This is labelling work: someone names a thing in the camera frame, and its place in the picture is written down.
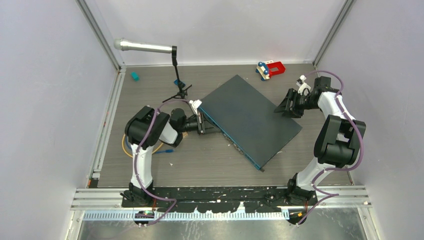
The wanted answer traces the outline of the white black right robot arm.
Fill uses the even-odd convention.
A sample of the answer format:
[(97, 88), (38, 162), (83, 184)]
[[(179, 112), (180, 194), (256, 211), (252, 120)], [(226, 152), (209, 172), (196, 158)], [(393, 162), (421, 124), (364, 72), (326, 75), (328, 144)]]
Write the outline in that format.
[(297, 89), (291, 88), (275, 113), (301, 118), (306, 110), (319, 109), (325, 122), (315, 141), (314, 158), (287, 183), (285, 198), (291, 205), (307, 203), (317, 192), (317, 185), (330, 173), (346, 170), (359, 163), (366, 124), (356, 120), (346, 109), (339, 89), (331, 87), (331, 78), (317, 77), (313, 86), (301, 75)]

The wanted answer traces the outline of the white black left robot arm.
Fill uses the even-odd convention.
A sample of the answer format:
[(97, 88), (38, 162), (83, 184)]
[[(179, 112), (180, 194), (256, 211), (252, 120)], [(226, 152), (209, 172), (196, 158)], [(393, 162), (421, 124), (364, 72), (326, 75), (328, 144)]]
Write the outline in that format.
[(201, 135), (219, 131), (200, 117), (200, 114), (186, 116), (181, 108), (168, 114), (144, 106), (128, 121), (124, 133), (132, 150), (132, 176), (128, 190), (123, 193), (125, 198), (141, 207), (148, 207), (153, 202), (152, 156), (157, 142), (175, 148), (183, 140), (184, 133)]

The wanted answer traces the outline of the red blue toy truck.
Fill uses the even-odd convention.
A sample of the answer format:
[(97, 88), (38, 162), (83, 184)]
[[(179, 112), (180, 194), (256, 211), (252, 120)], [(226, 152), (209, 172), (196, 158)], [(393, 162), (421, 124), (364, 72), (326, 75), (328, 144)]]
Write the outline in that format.
[(267, 81), (273, 76), (283, 74), (285, 71), (286, 67), (281, 61), (274, 62), (273, 60), (259, 61), (255, 69), (262, 81)]

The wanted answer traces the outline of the black microphone tripod stand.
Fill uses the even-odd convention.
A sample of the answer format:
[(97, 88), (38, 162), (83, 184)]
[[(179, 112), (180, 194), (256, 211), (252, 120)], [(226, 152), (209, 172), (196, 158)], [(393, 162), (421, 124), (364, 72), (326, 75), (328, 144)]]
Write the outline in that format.
[(178, 61), (177, 61), (177, 46), (174, 46), (174, 45), (171, 47), (171, 60), (172, 60), (172, 66), (174, 67), (175, 74), (176, 74), (176, 80), (174, 81), (174, 84), (178, 87), (178, 92), (175, 95), (163, 100), (162, 103), (165, 103), (172, 99), (185, 100), (186, 96), (188, 95), (188, 89), (192, 87), (192, 85), (189, 85), (186, 87), (186, 84), (180, 80), (180, 75), (178, 71)]

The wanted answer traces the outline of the teal toy block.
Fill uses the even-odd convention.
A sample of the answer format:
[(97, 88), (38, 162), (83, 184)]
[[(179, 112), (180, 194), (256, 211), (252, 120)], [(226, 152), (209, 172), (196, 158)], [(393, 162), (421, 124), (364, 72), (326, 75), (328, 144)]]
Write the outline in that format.
[(132, 72), (131, 77), (133, 78), (134, 81), (139, 81), (140, 77), (138, 76), (138, 74), (136, 72)]

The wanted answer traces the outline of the dark grey network switch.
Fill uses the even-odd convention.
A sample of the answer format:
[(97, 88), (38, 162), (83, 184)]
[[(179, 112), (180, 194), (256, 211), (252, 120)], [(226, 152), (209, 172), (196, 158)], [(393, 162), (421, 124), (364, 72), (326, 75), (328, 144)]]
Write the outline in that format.
[(274, 103), (239, 75), (201, 99), (198, 107), (257, 170), (302, 130), (275, 109)]

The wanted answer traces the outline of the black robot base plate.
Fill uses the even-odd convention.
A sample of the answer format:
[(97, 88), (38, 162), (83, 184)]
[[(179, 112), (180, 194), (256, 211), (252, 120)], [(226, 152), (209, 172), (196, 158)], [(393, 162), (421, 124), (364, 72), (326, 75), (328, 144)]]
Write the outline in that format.
[(275, 213), (280, 207), (312, 207), (315, 194), (309, 198), (288, 193), (285, 186), (230, 187), (154, 187), (151, 195), (137, 190), (121, 193), (122, 207), (148, 208), (159, 213), (234, 213), (243, 207), (246, 213)]

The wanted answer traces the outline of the aluminium frame rail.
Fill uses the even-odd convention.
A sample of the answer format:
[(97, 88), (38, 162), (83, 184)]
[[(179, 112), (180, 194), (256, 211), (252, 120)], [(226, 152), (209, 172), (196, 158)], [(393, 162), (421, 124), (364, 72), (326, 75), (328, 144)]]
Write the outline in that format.
[[(319, 186), (320, 190), (337, 194), (319, 203), (317, 208), (371, 208), (372, 202), (362, 185)], [(124, 188), (78, 188), (75, 191), (71, 207), (77, 210), (120, 209)]]

